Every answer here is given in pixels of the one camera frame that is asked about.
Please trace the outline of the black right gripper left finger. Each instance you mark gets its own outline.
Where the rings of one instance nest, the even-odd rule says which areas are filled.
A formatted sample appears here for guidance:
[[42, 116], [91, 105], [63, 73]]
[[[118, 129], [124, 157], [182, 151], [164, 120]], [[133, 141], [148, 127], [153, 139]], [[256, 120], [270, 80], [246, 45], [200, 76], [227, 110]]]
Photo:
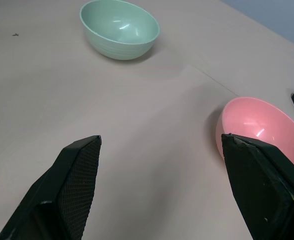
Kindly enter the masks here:
[[29, 188], [0, 240], [82, 240], [95, 194], [100, 135], [64, 147]]

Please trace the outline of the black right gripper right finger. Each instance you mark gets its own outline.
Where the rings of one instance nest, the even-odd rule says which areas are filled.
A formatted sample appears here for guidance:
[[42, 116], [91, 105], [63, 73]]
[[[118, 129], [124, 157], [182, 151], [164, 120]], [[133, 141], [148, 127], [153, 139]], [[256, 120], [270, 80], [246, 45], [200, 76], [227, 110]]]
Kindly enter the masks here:
[[274, 145], [222, 134], [233, 197], [253, 240], [294, 240], [294, 164]]

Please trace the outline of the pink bowl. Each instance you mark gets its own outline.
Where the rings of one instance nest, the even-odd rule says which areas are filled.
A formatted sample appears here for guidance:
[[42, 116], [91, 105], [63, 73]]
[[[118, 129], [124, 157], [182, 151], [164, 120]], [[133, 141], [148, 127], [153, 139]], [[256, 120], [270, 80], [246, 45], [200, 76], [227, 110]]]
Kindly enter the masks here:
[[237, 97], [223, 108], [216, 125], [216, 145], [223, 154], [222, 134], [234, 134], [276, 146], [294, 164], [294, 121], [274, 105], [254, 97]]

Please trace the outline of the green bowl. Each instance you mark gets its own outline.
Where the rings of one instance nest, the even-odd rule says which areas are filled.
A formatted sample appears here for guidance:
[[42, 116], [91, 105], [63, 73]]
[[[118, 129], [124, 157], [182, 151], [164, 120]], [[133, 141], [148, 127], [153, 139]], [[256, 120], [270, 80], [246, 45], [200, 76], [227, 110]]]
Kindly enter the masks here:
[[81, 7], [79, 17], [88, 43], [114, 60], [143, 56], [160, 34], [149, 12], [123, 0], [92, 0]]

